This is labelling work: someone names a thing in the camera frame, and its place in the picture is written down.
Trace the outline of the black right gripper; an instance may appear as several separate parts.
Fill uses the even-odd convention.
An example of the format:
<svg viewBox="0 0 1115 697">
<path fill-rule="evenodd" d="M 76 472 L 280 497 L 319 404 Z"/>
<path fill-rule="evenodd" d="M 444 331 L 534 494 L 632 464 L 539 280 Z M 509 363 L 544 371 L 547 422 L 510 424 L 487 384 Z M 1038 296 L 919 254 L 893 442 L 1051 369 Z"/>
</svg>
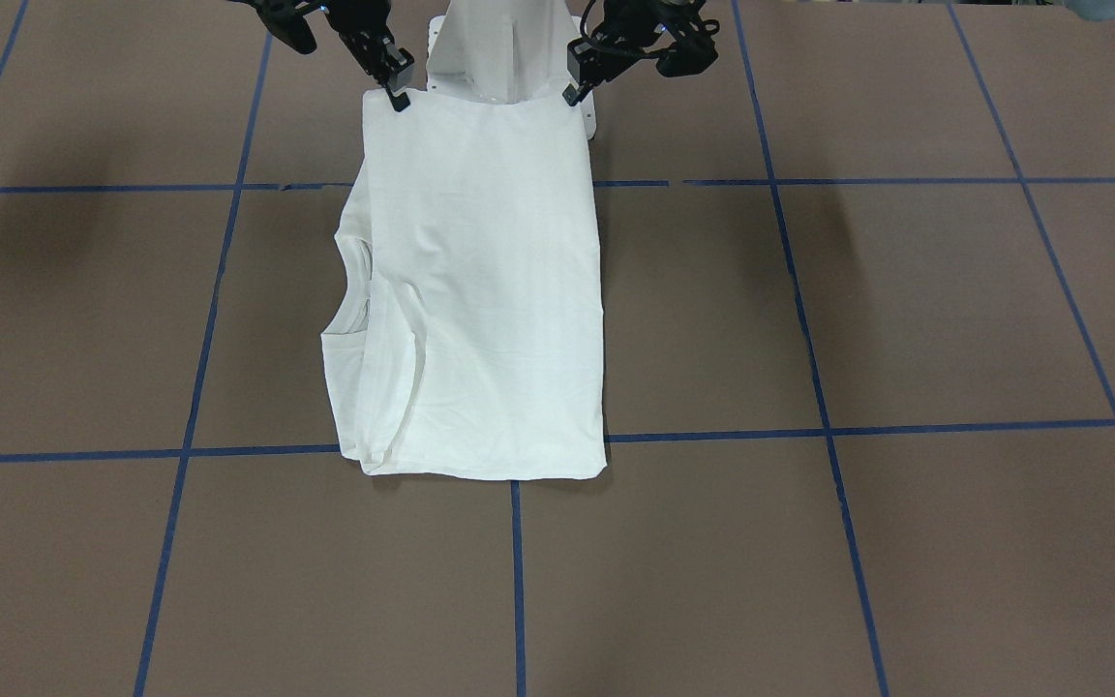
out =
<svg viewBox="0 0 1115 697">
<path fill-rule="evenodd" d="M 391 1 L 326 1 L 326 19 L 368 76 L 385 88 L 395 113 L 410 105 L 407 85 L 415 59 L 400 47 L 388 26 Z"/>
</svg>

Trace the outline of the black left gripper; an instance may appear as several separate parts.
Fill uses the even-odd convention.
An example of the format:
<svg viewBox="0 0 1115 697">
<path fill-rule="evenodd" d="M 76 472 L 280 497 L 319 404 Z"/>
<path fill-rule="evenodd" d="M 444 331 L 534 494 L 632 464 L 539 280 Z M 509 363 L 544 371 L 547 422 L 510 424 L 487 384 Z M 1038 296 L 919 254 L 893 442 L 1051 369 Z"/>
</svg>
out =
<svg viewBox="0 0 1115 697">
<path fill-rule="evenodd" d="M 597 4 L 602 18 L 593 28 L 588 19 Z M 576 39 L 568 45 L 568 67 L 572 83 L 562 91 L 568 106 L 583 104 L 592 83 L 611 83 L 637 62 L 651 62 L 659 49 L 673 42 L 656 22 L 656 1 L 589 1 L 580 16 Z"/>
</svg>

